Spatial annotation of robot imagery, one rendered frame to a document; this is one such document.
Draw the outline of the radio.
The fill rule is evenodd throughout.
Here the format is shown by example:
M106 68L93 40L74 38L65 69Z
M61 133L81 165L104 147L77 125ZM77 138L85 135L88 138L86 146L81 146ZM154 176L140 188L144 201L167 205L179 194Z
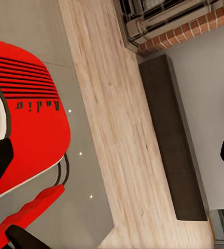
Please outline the radio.
M65 191L71 132L53 79L43 62L23 48L0 41L0 140L11 141L15 157L0 179L0 198L58 164L54 186L45 188L0 224L0 249L11 225L27 228ZM63 184L60 161L65 157Z

